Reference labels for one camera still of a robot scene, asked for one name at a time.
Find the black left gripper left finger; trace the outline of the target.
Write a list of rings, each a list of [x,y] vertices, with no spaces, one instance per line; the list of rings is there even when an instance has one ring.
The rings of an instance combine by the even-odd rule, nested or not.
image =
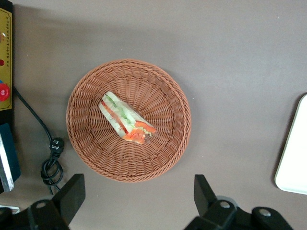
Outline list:
[[[83,174],[75,174],[51,199],[42,199],[27,209],[30,229],[68,230],[85,200]]]

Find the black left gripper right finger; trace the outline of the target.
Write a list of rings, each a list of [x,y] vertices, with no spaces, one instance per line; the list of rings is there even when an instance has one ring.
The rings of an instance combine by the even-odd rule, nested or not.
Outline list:
[[[204,175],[194,177],[194,202],[199,215],[185,230],[229,230],[235,218],[236,206],[225,199],[218,199]]]

